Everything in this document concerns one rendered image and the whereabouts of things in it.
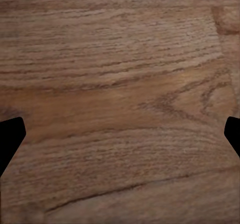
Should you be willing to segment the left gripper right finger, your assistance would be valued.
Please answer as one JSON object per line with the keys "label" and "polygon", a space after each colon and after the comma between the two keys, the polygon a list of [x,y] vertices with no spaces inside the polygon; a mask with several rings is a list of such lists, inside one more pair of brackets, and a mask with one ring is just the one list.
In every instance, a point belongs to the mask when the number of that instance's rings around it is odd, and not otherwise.
{"label": "left gripper right finger", "polygon": [[235,117],[229,117],[227,119],[224,135],[233,146],[235,151],[240,157],[240,119]]}

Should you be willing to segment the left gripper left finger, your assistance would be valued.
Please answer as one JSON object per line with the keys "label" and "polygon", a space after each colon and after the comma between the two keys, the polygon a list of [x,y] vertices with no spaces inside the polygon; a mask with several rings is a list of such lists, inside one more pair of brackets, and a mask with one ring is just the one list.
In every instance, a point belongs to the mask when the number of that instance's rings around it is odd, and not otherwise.
{"label": "left gripper left finger", "polygon": [[22,117],[0,122],[0,177],[26,137]]}

